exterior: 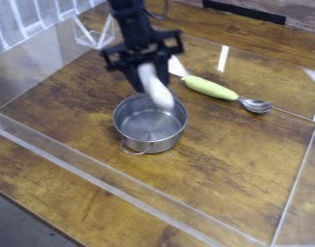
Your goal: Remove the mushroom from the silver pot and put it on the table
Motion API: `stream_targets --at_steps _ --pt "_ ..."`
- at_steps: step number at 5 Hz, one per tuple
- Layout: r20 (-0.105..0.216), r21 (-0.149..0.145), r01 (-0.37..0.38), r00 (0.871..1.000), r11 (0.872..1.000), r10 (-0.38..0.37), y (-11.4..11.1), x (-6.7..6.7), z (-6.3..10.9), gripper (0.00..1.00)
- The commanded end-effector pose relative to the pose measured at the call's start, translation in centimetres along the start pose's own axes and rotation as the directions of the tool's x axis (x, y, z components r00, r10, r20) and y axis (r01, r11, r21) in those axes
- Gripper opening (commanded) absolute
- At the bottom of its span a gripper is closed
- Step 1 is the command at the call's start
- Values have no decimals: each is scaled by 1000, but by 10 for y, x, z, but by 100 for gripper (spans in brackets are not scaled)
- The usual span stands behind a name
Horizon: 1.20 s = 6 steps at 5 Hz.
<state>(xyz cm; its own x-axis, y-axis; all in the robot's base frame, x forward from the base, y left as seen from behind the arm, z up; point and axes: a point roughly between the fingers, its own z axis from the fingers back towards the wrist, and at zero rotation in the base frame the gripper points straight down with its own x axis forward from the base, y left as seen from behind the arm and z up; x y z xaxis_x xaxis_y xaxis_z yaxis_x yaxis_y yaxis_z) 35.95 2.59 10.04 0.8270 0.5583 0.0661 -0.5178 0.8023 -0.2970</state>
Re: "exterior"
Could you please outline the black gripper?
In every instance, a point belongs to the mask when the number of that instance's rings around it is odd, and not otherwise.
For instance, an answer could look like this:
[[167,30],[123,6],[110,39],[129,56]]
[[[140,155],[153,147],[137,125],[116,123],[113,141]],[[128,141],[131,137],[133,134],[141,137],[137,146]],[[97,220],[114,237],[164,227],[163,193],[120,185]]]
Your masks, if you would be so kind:
[[159,31],[151,23],[145,0],[108,0],[123,32],[123,42],[101,50],[106,69],[120,69],[137,93],[144,93],[139,66],[157,61],[157,78],[169,85],[168,59],[184,52],[181,32]]

